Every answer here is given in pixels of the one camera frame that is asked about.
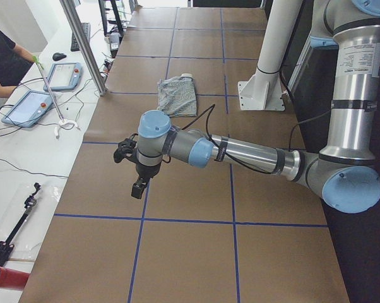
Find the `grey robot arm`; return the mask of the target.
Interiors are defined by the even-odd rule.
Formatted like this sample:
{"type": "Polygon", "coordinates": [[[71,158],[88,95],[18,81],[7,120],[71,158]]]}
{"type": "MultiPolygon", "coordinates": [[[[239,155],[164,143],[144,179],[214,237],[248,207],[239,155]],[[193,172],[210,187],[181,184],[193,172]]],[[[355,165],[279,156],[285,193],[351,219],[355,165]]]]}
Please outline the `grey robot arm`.
{"type": "Polygon", "coordinates": [[[142,197],[164,156],[203,168],[210,160],[281,175],[307,187],[344,213],[360,213],[380,200],[380,176],[369,149],[380,79],[380,1],[315,1],[311,45],[338,50],[327,143],[318,153],[274,142],[277,122],[258,125],[262,144],[187,131],[159,110],[145,112],[138,139],[129,144],[138,174],[131,194],[142,197]]]}

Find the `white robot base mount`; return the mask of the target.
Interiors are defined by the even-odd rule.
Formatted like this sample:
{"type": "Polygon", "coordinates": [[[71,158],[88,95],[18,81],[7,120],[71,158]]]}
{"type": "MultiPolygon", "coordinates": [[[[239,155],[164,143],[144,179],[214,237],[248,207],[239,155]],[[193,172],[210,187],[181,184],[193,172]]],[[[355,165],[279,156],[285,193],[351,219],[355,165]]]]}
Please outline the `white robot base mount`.
{"type": "Polygon", "coordinates": [[[241,110],[283,111],[280,70],[302,0],[274,0],[255,73],[238,82],[241,110]]]}

